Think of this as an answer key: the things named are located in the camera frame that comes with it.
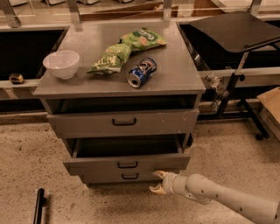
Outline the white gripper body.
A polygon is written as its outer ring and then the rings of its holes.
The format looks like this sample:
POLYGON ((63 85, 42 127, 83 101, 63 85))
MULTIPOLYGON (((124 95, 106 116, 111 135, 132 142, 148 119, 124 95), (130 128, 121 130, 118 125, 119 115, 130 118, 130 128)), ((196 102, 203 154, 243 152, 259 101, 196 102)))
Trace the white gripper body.
POLYGON ((166 172, 163 177, 163 182, 162 182, 162 187, 165 191, 166 194, 174 194, 174 183, 175 183, 175 178, 178 175, 173 172, 166 172))

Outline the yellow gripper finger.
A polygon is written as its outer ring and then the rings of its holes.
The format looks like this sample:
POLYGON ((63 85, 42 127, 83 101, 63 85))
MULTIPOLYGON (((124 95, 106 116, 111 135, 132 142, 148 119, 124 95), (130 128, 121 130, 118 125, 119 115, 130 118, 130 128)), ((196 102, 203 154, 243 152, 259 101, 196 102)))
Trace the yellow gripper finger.
POLYGON ((149 189, 155 194, 166 195, 166 191, 161 184, 150 186, 149 189))
POLYGON ((161 179, 164 179, 167 176, 168 172, 167 171, 154 171, 153 175, 156 177, 159 177, 161 179))

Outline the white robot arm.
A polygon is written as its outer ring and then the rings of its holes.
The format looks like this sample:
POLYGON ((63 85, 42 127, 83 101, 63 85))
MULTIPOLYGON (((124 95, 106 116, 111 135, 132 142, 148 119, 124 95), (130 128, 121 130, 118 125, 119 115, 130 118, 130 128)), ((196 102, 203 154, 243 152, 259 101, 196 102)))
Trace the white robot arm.
POLYGON ((207 204, 211 200, 238 213, 255 224, 280 224, 280 203, 214 183, 200 175, 182 176, 173 172, 155 171, 162 179, 150 190, 156 194, 177 194, 207 204))

